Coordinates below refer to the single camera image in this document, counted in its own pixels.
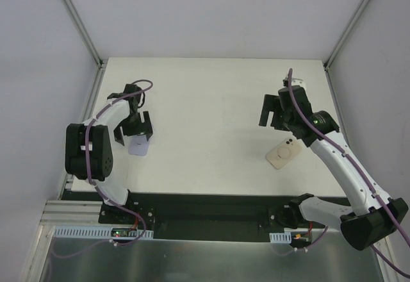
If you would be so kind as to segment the lavender phone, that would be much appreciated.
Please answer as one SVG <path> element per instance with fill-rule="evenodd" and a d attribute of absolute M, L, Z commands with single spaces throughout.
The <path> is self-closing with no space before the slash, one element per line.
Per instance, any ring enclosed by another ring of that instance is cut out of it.
<path fill-rule="evenodd" d="M 128 153 L 134 156 L 145 156 L 148 152 L 149 140 L 146 135 L 132 136 L 129 143 Z"/>

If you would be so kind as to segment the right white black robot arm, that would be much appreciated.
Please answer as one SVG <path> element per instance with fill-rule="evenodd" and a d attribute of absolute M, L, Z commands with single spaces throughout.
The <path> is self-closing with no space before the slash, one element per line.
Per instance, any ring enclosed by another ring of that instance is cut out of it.
<path fill-rule="evenodd" d="M 289 131 L 303 141 L 330 170 L 344 191 L 348 206 L 324 201 L 312 194 L 292 199 L 277 215 L 288 228 L 317 222 L 341 231 L 358 251 L 398 231 L 406 242 L 409 235 L 400 225 L 409 207 L 394 199 L 365 171 L 347 145 L 336 121 L 326 111 L 313 112 L 306 91 L 300 86 L 282 88 L 264 96 L 260 126 Z"/>

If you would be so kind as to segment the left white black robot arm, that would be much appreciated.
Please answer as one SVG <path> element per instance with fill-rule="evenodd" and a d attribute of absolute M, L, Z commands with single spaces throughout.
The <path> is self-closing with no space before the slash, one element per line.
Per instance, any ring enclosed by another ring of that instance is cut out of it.
<path fill-rule="evenodd" d="M 65 132 L 67 174 L 91 185 L 104 204 L 114 207 L 113 216 L 123 224 L 134 219 L 136 210 L 129 190 L 114 171 L 114 150 L 125 147 L 130 138 L 147 152 L 153 127 L 149 112 L 140 108 L 152 87 L 147 79 L 127 83 L 123 91 L 110 94 L 95 115 L 69 124 Z"/>

